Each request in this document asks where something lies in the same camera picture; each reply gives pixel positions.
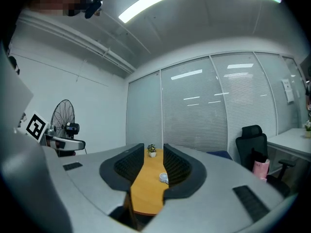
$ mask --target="blue object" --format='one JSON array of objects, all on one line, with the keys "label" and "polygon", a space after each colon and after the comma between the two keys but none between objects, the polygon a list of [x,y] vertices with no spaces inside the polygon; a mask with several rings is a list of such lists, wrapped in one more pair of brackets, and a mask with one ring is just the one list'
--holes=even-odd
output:
[{"label": "blue object", "polygon": [[230,154],[227,151],[208,151],[206,153],[232,160]]}]

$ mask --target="small plant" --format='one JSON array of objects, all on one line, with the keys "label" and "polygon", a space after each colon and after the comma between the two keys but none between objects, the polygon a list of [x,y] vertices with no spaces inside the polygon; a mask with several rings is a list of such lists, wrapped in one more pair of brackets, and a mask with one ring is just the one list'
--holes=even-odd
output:
[{"label": "small plant", "polygon": [[307,121],[305,124],[306,131],[311,131],[311,122]]},{"label": "small plant", "polygon": [[154,144],[150,144],[147,149],[148,149],[148,153],[156,152],[156,148]]}]

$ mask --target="black mesh chair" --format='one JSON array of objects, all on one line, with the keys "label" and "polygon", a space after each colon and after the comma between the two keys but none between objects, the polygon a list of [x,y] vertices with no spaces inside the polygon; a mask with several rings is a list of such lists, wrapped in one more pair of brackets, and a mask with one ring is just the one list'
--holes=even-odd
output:
[{"label": "black mesh chair", "polygon": [[[239,151],[241,165],[250,171],[253,170],[254,166],[254,156],[252,152],[254,153],[254,151],[256,151],[264,156],[268,156],[267,136],[262,133],[262,129],[258,125],[243,127],[242,136],[238,137],[235,142]],[[279,163],[283,165],[279,176],[276,178],[272,175],[267,175],[267,183],[286,197],[291,190],[281,180],[286,168],[288,166],[294,167],[295,163],[289,160],[280,160]]]}]

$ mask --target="glass wall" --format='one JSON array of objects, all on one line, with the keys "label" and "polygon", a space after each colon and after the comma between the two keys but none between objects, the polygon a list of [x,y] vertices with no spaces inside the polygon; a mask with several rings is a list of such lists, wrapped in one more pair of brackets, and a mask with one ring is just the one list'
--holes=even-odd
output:
[{"label": "glass wall", "polygon": [[296,96],[296,99],[299,103],[299,111],[300,111],[300,125],[299,127],[302,127],[304,123],[308,120],[308,111],[306,108],[306,87],[305,82],[301,76],[301,73],[295,63],[295,61],[291,58],[284,58],[284,61],[291,72],[292,77],[292,83],[295,87],[296,93],[294,94]]},{"label": "glass wall", "polygon": [[276,111],[267,78],[253,53],[212,56],[222,83],[228,116],[228,152],[239,162],[235,140],[242,127],[259,125],[267,137],[276,135]]},{"label": "glass wall", "polygon": [[210,59],[171,67],[161,75],[164,143],[226,151],[224,97]]},{"label": "glass wall", "polygon": [[126,144],[144,143],[162,146],[162,114],[159,72],[129,84]]},{"label": "glass wall", "polygon": [[[291,103],[282,79],[292,84]],[[235,140],[242,127],[260,125],[268,138],[301,127],[304,93],[294,60],[277,54],[226,53],[188,61],[129,84],[127,144],[226,150],[239,162]]]},{"label": "glass wall", "polygon": [[278,133],[283,133],[289,129],[297,128],[297,105],[295,101],[287,103],[287,97],[282,83],[283,79],[287,79],[290,81],[290,84],[292,84],[291,73],[285,65],[282,57],[280,55],[266,53],[256,53],[256,56],[267,74],[267,78],[275,97]]}]

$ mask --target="black armrest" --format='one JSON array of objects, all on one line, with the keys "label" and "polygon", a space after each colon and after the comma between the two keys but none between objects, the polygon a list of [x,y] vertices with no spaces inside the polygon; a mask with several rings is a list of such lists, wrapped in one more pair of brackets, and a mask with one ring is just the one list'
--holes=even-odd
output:
[{"label": "black armrest", "polygon": [[286,165],[286,166],[289,166],[289,167],[294,167],[296,165],[295,162],[289,161],[289,160],[279,160],[278,162],[280,164],[282,164],[282,165]]},{"label": "black armrest", "polygon": [[278,179],[281,180],[284,173],[285,173],[285,170],[286,168],[289,166],[289,167],[294,167],[295,166],[295,162],[293,161],[289,161],[289,160],[279,160],[278,161],[280,164],[282,164],[282,170],[280,171],[280,174],[278,175]]}]

